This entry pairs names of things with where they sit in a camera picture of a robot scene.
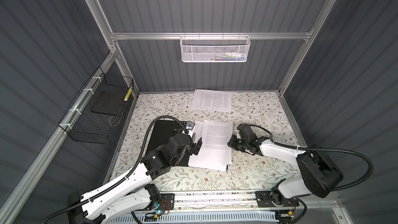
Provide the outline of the grey folder with black inside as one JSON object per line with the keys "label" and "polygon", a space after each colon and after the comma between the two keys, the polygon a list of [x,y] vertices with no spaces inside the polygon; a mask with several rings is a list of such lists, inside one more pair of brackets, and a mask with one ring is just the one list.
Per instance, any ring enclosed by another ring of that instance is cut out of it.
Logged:
{"label": "grey folder with black inside", "polygon": [[[158,120],[154,124],[144,156],[159,146],[166,145],[169,138],[173,136],[176,131],[179,133],[183,132],[182,127],[177,122],[167,119]],[[205,167],[200,167],[198,156],[189,154],[185,154],[177,166],[205,169]]]}

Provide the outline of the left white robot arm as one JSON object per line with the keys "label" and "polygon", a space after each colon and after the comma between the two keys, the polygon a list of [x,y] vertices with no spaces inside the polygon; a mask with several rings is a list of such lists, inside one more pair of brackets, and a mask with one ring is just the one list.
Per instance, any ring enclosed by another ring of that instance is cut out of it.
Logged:
{"label": "left white robot arm", "polygon": [[74,193],[68,198],[68,205],[79,204],[67,211],[71,224],[105,224],[128,212],[157,209],[162,196],[152,181],[170,171],[184,155],[197,155],[202,140],[192,141],[192,136],[176,133],[166,145],[148,152],[130,169],[111,182],[83,195]]}

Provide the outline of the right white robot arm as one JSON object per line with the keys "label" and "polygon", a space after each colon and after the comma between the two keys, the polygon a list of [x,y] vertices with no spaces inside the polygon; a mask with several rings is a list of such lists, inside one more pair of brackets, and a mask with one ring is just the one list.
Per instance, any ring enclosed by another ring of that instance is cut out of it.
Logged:
{"label": "right white robot arm", "polygon": [[287,148],[274,141],[273,134],[255,124],[240,124],[228,146],[252,156],[276,158],[298,167],[300,176],[282,179],[267,196],[275,206],[283,206],[294,197],[314,195],[325,198],[344,176],[325,151],[303,151]]}

